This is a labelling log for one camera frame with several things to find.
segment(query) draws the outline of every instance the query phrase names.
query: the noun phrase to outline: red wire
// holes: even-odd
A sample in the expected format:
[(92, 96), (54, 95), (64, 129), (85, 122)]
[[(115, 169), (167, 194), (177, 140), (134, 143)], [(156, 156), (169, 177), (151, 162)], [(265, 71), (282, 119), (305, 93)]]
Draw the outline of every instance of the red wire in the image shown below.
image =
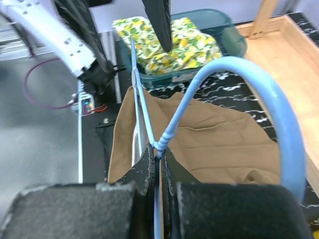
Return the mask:
[(97, 111), (95, 111), (95, 112), (103, 112), (103, 111), (106, 111), (106, 109), (108, 108), (108, 106), (106, 106), (104, 109), (102, 109), (102, 110), (97, 110)]
[(92, 112), (103, 112), (103, 111), (105, 111), (107, 108), (108, 108), (108, 106), (106, 106), (104, 109), (102, 109), (102, 110), (99, 110), (101, 107), (103, 107), (105, 104), (102, 104), (101, 106), (99, 106), (99, 107), (96, 107), (95, 109), (92, 109), (91, 111), (89, 111), (89, 112), (87, 112), (87, 114), (90, 114), (90, 113), (92, 113)]

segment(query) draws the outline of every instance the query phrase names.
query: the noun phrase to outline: wooden frame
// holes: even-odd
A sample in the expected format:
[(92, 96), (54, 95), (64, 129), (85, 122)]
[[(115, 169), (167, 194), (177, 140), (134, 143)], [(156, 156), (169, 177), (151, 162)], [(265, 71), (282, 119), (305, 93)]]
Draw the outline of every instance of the wooden frame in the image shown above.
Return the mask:
[(287, 95), (304, 137), (307, 178), (319, 195), (319, 48), (286, 15), (264, 21), (258, 37), (252, 37), (256, 22), (237, 26), (248, 43), (245, 58), (269, 72)]

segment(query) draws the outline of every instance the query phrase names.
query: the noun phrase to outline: lemon print fabric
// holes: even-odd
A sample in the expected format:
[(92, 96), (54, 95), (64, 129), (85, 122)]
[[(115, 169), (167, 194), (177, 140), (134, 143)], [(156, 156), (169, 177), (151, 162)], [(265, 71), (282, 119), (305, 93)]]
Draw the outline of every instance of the lemon print fabric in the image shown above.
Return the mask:
[(201, 67), (222, 56), (216, 40), (187, 17), (172, 21), (173, 49), (169, 53), (163, 51), (152, 25), (143, 17), (116, 20), (113, 28), (129, 49), (134, 39), (137, 62), (147, 75)]

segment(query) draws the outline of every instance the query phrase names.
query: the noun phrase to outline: gray floor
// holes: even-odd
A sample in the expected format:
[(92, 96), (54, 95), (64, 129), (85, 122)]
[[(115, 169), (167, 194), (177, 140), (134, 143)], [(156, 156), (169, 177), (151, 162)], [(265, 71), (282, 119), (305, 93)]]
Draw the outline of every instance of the gray floor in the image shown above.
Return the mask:
[[(0, 62), (0, 222), (22, 188), (78, 180), (77, 115), (70, 109), (54, 111), (35, 106), (22, 92), (28, 69), (51, 57)], [(47, 63), (31, 74), (29, 91), (43, 103), (65, 104), (73, 92), (62, 77), (76, 85), (61, 62)]]

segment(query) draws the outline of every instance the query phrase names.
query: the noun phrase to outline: wooden post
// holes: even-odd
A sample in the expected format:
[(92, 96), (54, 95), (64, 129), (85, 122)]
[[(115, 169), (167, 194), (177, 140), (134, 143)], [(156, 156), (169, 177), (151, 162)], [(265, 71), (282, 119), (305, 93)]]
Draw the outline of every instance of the wooden post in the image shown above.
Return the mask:
[(253, 23), (252, 30), (249, 33), (249, 39), (260, 38), (264, 34), (264, 30), (267, 26), (268, 19), (274, 12), (278, 0), (263, 0), (255, 21)]

